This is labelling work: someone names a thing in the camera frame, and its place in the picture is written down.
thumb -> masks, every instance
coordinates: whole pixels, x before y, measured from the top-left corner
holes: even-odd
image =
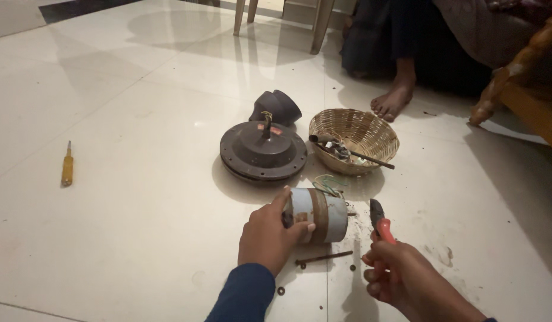
[[[293,226],[288,228],[288,236],[291,239],[293,245],[299,243],[303,238],[315,230],[315,223],[309,221],[302,221],[294,223]]]

white tile floor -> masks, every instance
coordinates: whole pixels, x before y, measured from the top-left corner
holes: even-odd
[[[224,131],[281,89],[306,139],[315,113],[366,111],[388,86],[341,71],[337,32],[313,56],[308,26],[257,17],[234,38],[233,23],[230,10],[145,0],[0,39],[0,321],[66,320],[3,303],[87,322],[203,320],[243,223],[276,191],[222,168]],[[353,257],[288,263],[268,321],[403,320],[361,279],[370,197],[483,312],[552,321],[552,151],[468,127],[471,104],[417,91],[393,124],[396,170],[343,178],[361,215],[332,249]],[[485,126],[521,128],[508,113]],[[68,140],[75,179],[61,189]],[[325,172],[310,156],[297,185]]]

person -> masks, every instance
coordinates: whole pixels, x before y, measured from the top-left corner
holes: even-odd
[[[238,266],[228,275],[206,322],[264,320],[276,289],[275,277],[294,246],[316,228],[310,222],[284,228],[281,215],[289,196],[290,188],[286,186],[244,224]],[[393,305],[411,322],[496,322],[466,301],[411,245],[378,241],[362,260],[370,266],[379,260],[386,263],[389,272],[375,275],[373,269],[364,271],[369,283],[367,292]]]
[[[342,67],[358,78],[394,77],[370,103],[386,121],[411,101],[416,82],[478,96],[549,17],[552,0],[537,1],[549,4],[521,19],[516,10],[526,2],[518,0],[359,0],[344,30]]]

fingernail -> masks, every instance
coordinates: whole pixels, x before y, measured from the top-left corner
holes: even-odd
[[[372,284],[372,291],[379,292],[381,289],[381,285],[379,283],[373,283]]]

dark trousers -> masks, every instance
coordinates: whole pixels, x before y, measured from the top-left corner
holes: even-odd
[[[491,69],[469,56],[430,0],[360,0],[342,48],[348,73],[393,77],[395,60],[415,58],[420,84],[478,96]]]

